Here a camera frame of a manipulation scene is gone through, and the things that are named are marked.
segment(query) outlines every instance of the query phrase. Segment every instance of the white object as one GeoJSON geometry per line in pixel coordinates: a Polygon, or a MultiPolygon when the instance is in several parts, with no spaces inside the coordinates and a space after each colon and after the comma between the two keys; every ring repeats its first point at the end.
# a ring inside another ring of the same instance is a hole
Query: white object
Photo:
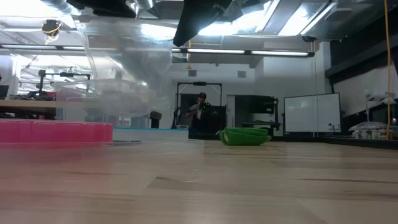
{"type": "Polygon", "coordinates": [[[285,98],[285,132],[339,133],[338,93],[285,98]]]}

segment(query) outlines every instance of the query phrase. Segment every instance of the black machine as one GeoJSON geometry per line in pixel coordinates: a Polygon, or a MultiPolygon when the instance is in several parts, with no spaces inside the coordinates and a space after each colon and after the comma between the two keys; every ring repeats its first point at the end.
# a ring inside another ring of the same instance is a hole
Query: black machine
{"type": "Polygon", "coordinates": [[[240,112],[236,111],[236,117],[239,121],[238,123],[243,128],[252,128],[255,125],[264,125],[270,126],[269,128],[265,128],[268,130],[271,136],[274,135],[274,129],[276,131],[279,130],[279,114],[278,114],[278,98],[273,96],[235,96],[236,105],[240,108],[249,108],[243,109],[240,112]],[[250,114],[253,113],[262,113],[262,114],[273,114],[274,121],[253,121],[250,114]]]}
{"type": "MultiPolygon", "coordinates": [[[[126,4],[126,0],[67,0],[67,2],[77,9],[90,7],[93,9],[93,14],[97,16],[135,18],[138,13],[126,4]]],[[[154,0],[135,0],[134,2],[141,10],[147,10],[161,19],[157,11],[161,10],[158,8],[163,6],[162,2],[156,3],[154,0]]],[[[174,45],[180,47],[188,42],[200,30],[220,18],[232,2],[232,0],[184,0],[174,45]]]]}

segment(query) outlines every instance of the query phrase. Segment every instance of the table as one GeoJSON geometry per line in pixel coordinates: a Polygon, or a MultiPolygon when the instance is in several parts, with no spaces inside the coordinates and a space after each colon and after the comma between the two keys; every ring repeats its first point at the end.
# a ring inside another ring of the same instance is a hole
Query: table
{"type": "Polygon", "coordinates": [[[158,142],[0,150],[2,223],[396,224],[398,151],[158,142]]]}

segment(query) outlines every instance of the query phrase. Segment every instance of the ceiling light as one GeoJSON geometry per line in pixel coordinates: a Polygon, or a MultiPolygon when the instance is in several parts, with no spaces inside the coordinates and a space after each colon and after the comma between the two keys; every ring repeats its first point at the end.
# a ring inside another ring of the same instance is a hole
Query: ceiling light
{"type": "Polygon", "coordinates": [[[230,22],[223,23],[212,23],[208,27],[199,31],[199,35],[208,35],[208,36],[217,36],[217,35],[232,35],[237,33],[237,29],[235,29],[230,22]]]}
{"type": "Polygon", "coordinates": [[[19,45],[19,44],[1,44],[5,49],[27,49],[27,50],[56,50],[56,46],[51,45],[19,45]]]}
{"type": "Polygon", "coordinates": [[[331,3],[325,10],[319,14],[303,31],[301,31],[300,34],[305,34],[308,32],[313,26],[315,26],[316,23],[318,23],[331,9],[333,9],[336,6],[336,3],[331,3]]]}
{"type": "Polygon", "coordinates": [[[199,35],[219,36],[233,35],[245,32],[259,32],[264,29],[275,12],[280,0],[269,1],[264,4],[264,10],[247,13],[232,23],[215,22],[199,31],[199,35]]]}
{"type": "Polygon", "coordinates": [[[41,31],[41,29],[36,29],[36,28],[3,28],[1,31],[7,31],[7,32],[35,32],[35,31],[41,31]]]}
{"type": "Polygon", "coordinates": [[[85,50],[83,46],[63,46],[64,50],[85,50]]]}
{"type": "Polygon", "coordinates": [[[299,34],[310,22],[310,18],[307,17],[307,11],[303,5],[301,5],[286,22],[285,26],[279,32],[278,35],[283,36],[295,36],[299,34]]]}
{"type": "Polygon", "coordinates": [[[279,0],[273,0],[272,4],[270,5],[270,1],[264,4],[264,11],[266,13],[264,14],[264,18],[260,20],[256,27],[256,32],[262,32],[267,25],[269,19],[271,16],[274,14],[276,7],[279,4],[279,0]]]}
{"type": "Polygon", "coordinates": [[[157,26],[152,24],[141,24],[141,33],[155,40],[170,40],[174,38],[175,31],[173,27],[157,26]]]}
{"type": "Polygon", "coordinates": [[[188,53],[244,54],[244,50],[188,49],[188,53]]]}
{"type": "Polygon", "coordinates": [[[273,56],[297,56],[307,57],[308,52],[278,52],[278,51],[267,51],[267,50],[252,50],[252,55],[273,55],[273,56]]]}

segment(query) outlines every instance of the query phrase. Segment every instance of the equipment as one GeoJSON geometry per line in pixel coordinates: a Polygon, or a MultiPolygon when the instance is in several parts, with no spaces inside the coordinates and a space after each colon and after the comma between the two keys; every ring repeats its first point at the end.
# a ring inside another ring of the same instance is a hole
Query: equipment
{"type": "Polygon", "coordinates": [[[45,70],[39,70],[39,76],[40,76],[40,84],[39,84],[39,96],[43,95],[43,83],[44,83],[44,77],[46,75],[59,75],[60,77],[74,77],[74,76],[86,76],[87,80],[90,80],[91,74],[77,74],[77,73],[67,73],[67,72],[61,72],[61,73],[46,73],[45,70]]]}
{"type": "Polygon", "coordinates": [[[4,99],[8,93],[8,86],[7,85],[0,85],[0,98],[4,99]]]}
{"type": "MultiPolygon", "coordinates": [[[[113,16],[136,18],[137,14],[131,7],[131,1],[97,1],[97,0],[68,0],[77,9],[90,7],[97,16],[113,16]]],[[[181,47],[200,30],[207,27],[221,17],[232,0],[184,0],[184,6],[174,37],[174,45],[181,47]]],[[[140,10],[151,10],[155,5],[152,0],[135,0],[134,3],[140,10]]]]}

